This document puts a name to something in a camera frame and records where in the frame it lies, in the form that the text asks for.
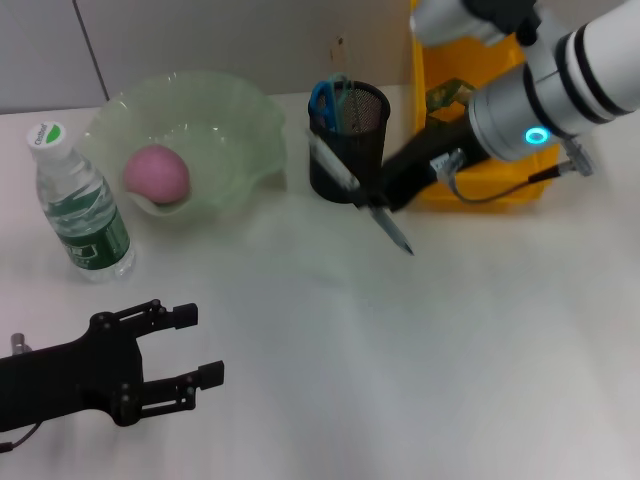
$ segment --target water bottle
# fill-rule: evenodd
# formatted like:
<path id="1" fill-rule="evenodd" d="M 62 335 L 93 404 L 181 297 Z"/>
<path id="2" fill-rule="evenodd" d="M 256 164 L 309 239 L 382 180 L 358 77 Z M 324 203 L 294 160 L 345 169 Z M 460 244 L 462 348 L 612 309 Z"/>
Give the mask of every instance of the water bottle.
<path id="1" fill-rule="evenodd" d="M 40 205 L 71 262 L 93 282 L 124 276 L 135 253 L 102 174 L 73 148 L 58 122 L 36 125 L 27 143 L 38 164 Z"/>

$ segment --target scissors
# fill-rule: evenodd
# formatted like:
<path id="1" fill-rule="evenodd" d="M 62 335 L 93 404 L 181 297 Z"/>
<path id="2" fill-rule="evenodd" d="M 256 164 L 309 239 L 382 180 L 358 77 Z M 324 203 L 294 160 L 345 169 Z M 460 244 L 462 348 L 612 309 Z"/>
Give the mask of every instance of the scissors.
<path id="1" fill-rule="evenodd" d="M 342 92 L 339 97 L 336 95 L 336 83 L 342 84 Z M 353 82 L 344 73 L 336 73 L 331 75 L 327 81 L 318 83 L 311 93 L 310 104 L 313 114 L 323 118 L 326 128 L 331 132 L 344 132 L 342 112 L 347 98 L 349 98 L 349 84 L 353 89 Z M 325 106 L 321 108 L 318 103 L 322 96 L 325 98 Z"/>

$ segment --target yellow container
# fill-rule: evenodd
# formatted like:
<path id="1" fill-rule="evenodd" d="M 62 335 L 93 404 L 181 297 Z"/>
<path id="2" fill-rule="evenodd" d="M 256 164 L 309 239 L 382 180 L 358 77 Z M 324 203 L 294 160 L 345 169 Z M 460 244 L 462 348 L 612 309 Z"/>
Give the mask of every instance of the yellow container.
<path id="1" fill-rule="evenodd" d="M 514 37 L 495 47 L 464 38 L 438 48 L 423 48 L 413 40 L 413 76 L 415 86 L 415 131 L 425 128 L 427 118 L 426 95 L 451 79 L 460 79 L 480 88 L 501 74 L 525 61 Z M 438 110 L 432 117 L 451 121 L 464 114 L 464 107 L 454 103 Z M 456 176 L 460 192 L 469 198 L 484 198 L 524 182 L 529 175 L 555 165 L 559 147 L 551 147 L 516 163 L 491 159 L 464 170 Z M 522 189 L 508 197 L 487 205 L 461 203 L 449 189 L 436 184 L 425 189 L 417 198 L 416 206 L 431 210 L 499 213 L 516 205 L 526 205 L 542 196 L 551 182 L 543 182 Z"/>

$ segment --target white table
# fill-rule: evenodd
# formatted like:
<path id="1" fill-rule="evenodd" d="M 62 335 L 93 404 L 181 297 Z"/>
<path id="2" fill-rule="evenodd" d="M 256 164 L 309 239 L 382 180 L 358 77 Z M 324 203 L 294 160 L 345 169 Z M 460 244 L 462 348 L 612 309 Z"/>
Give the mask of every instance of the white table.
<path id="1" fill-rule="evenodd" d="M 402 91 L 387 93 L 393 150 L 408 130 Z M 194 412 L 47 422 L 0 478 L 638 478 L 640 116 L 594 137 L 599 179 L 563 180 L 531 212 L 398 215 L 409 258 L 367 215 L 309 193 L 306 99 L 276 97 L 289 192 L 190 229 L 120 199 L 138 264 L 101 286 L 70 269 L 23 145 L 36 122 L 78 134 L 95 110 L 0 117 L 0 355 L 15 331 L 42 348 L 160 298 L 196 302 L 200 325 L 144 338 L 146 378 L 227 366 Z"/>

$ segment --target pink ball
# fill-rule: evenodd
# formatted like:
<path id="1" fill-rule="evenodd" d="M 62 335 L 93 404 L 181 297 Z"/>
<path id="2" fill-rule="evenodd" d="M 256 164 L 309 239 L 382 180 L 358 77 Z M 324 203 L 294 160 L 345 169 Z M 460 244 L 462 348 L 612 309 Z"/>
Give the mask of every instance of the pink ball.
<path id="1" fill-rule="evenodd" d="M 189 169 L 173 150 L 149 145 L 134 153 L 127 162 L 124 184 L 127 191 L 154 203 L 173 203 L 189 194 Z"/>

